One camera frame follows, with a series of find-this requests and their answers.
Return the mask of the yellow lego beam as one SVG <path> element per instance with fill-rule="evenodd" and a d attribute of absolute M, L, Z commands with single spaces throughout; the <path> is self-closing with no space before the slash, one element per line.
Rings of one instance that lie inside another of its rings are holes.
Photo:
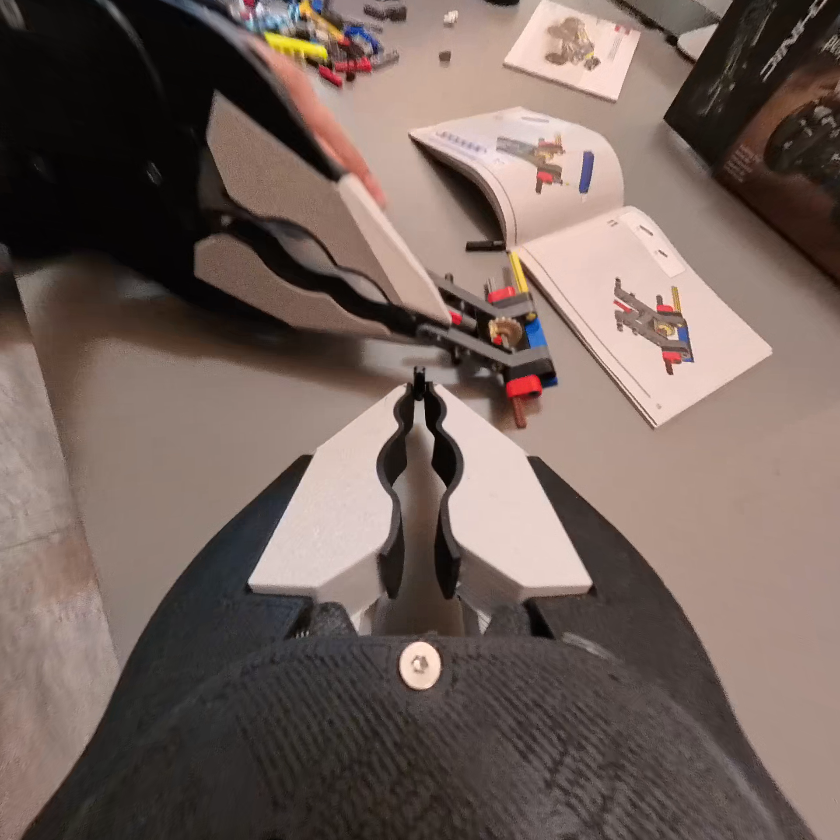
<path fill-rule="evenodd" d="M 319 65 L 328 65 L 330 63 L 331 58 L 329 52 L 321 43 L 272 32 L 265 32 L 262 34 L 262 37 L 268 47 L 281 55 L 292 57 L 296 60 L 314 62 Z"/>

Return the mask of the person's left hand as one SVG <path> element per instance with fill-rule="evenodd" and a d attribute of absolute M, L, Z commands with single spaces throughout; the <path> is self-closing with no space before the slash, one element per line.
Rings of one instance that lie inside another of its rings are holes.
<path fill-rule="evenodd" d="M 276 52 L 264 40 L 251 37 L 250 44 L 280 80 L 322 150 L 346 172 L 355 175 L 378 206 L 384 208 L 386 201 L 380 183 L 338 120 L 319 99 L 306 72 L 295 60 Z"/>

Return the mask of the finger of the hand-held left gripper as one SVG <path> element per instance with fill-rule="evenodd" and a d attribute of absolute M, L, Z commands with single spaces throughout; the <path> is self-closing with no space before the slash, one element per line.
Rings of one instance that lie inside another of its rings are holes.
<path fill-rule="evenodd" d="M 218 221 L 213 234 L 305 228 L 326 241 L 360 233 L 394 288 L 386 296 L 423 314 L 423 323 L 449 325 L 437 284 L 355 175 L 324 174 L 220 91 L 213 94 L 206 147 L 205 209 Z"/>
<path fill-rule="evenodd" d="M 412 342 L 424 315 L 394 291 L 360 233 L 322 241 L 305 228 L 234 228 L 196 242 L 199 280 L 290 327 L 315 333 Z"/>

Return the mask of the lego set box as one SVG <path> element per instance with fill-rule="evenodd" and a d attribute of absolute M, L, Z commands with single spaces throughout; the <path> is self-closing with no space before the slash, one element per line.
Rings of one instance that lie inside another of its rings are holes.
<path fill-rule="evenodd" d="M 838 283 L 838 1 L 732 2 L 665 123 Z"/>

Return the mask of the pile of lego pieces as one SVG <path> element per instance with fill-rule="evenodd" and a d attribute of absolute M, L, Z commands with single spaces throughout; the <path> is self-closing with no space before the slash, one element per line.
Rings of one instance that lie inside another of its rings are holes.
<path fill-rule="evenodd" d="M 366 3 L 362 18 L 342 14 L 328 1 L 232 1 L 224 6 L 237 24 L 261 40 L 263 33 L 272 32 L 323 44 L 331 58 L 328 65 L 290 58 L 336 88 L 401 59 L 382 38 L 384 23 L 406 21 L 406 7 L 400 3 Z"/>

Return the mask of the grey lego chassis assembly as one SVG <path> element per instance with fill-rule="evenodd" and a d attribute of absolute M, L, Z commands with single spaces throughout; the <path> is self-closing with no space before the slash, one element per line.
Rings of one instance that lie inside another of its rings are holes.
<path fill-rule="evenodd" d="M 444 348 L 453 362 L 471 357 L 504 385 L 516 428 L 528 425 L 527 405 L 558 384 L 535 300 L 520 258 L 507 252 L 501 280 L 488 280 L 484 296 L 457 286 L 451 275 L 434 277 L 449 325 L 418 324 L 416 337 Z"/>

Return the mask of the small instruction leaflet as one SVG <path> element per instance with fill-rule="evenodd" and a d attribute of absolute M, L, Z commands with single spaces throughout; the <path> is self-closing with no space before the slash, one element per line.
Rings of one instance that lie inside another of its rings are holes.
<path fill-rule="evenodd" d="M 641 32 L 551 1 L 535 8 L 502 65 L 606 102 L 616 102 Z"/>

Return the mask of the open instruction booklet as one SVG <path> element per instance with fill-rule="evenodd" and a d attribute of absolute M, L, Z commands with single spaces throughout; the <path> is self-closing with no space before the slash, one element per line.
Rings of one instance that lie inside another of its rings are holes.
<path fill-rule="evenodd" d="M 610 142 L 509 108 L 413 129 L 493 207 L 512 282 L 538 288 L 651 427 L 771 357 L 770 345 L 625 203 Z"/>

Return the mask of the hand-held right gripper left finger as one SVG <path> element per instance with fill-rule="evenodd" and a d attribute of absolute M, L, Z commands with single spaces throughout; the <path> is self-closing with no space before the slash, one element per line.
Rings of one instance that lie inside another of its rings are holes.
<path fill-rule="evenodd" d="M 403 579 L 394 483 L 414 413 L 413 386 L 396 387 L 315 450 L 248 578 L 252 592 L 339 604 L 371 631 L 376 604 Z"/>

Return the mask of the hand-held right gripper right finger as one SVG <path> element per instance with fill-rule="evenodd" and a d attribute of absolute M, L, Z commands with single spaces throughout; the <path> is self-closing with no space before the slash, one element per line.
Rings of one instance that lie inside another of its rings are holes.
<path fill-rule="evenodd" d="M 442 385 L 428 383 L 423 404 L 444 484 L 435 572 L 467 634 L 483 634 L 500 608 L 588 594 L 592 577 L 527 453 Z"/>

